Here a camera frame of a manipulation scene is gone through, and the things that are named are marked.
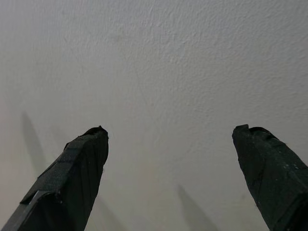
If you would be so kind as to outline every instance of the white wall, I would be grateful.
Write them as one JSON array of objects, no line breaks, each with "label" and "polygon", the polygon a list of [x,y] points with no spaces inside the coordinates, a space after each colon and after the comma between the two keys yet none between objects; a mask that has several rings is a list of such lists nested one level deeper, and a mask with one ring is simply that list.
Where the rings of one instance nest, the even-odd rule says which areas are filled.
[{"label": "white wall", "polygon": [[232,144],[308,163],[306,0],[0,1],[0,225],[66,142],[110,157],[87,229],[260,231]]}]

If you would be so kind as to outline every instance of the textured wall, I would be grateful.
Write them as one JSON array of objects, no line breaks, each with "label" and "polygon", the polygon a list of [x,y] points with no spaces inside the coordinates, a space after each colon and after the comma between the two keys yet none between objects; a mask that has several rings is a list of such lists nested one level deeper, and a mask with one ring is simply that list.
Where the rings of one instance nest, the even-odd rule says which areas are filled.
[{"label": "textured wall", "polygon": [[87,229],[260,231],[232,129],[308,163],[306,0],[0,1],[0,225],[66,142],[110,157]]}]

